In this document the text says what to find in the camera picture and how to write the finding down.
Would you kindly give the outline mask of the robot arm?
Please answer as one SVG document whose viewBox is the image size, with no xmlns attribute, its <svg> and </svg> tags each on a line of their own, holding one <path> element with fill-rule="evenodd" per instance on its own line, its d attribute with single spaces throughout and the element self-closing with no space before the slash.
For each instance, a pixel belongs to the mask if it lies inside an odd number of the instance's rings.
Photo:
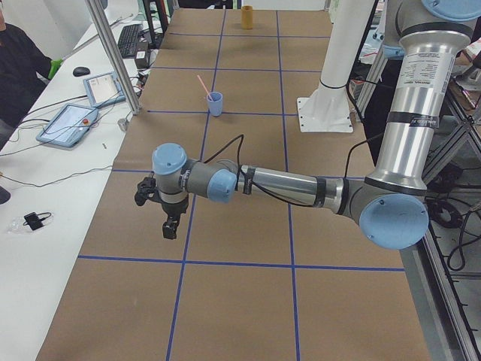
<svg viewBox="0 0 481 361">
<path fill-rule="evenodd" d="M 383 54 L 401 68 L 375 169 L 363 180 L 305 176 L 230 160 L 190 159 L 179 144 L 152 155 L 151 199 L 167 214 L 162 233 L 174 239 L 189 195 L 229 202 L 253 188 L 301 207 L 329 208 L 353 219 L 373 243 L 404 249 L 427 232 L 422 172 L 456 55 L 469 45 L 478 1 L 390 1 Z"/>
</svg>

